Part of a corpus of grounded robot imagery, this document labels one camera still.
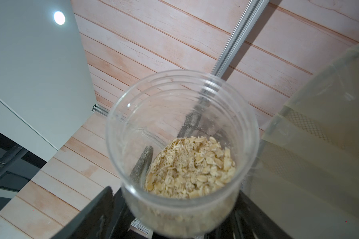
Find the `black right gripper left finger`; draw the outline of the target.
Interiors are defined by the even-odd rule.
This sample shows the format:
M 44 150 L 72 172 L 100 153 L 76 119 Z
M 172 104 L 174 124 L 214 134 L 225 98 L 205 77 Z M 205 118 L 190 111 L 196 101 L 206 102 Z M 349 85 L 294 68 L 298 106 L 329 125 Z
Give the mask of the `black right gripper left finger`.
M 107 239 L 113 214 L 113 191 L 104 188 L 54 239 Z

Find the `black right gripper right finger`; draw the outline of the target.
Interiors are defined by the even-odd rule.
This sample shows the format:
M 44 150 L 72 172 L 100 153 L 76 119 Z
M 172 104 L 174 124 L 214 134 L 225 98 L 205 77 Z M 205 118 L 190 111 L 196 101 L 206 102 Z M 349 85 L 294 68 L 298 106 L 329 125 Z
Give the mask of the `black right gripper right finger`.
M 237 213 L 258 239 L 291 239 L 271 220 L 244 192 L 240 191 L 236 201 Z

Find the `red lidded oatmeal jar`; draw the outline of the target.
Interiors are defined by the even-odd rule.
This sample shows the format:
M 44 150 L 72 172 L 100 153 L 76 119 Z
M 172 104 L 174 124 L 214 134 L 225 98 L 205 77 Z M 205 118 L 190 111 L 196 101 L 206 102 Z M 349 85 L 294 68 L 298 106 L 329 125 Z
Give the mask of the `red lidded oatmeal jar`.
M 133 84 L 109 112 L 105 135 L 130 211 L 169 238 L 203 235 L 228 217 L 259 147 L 244 97 L 191 70 Z

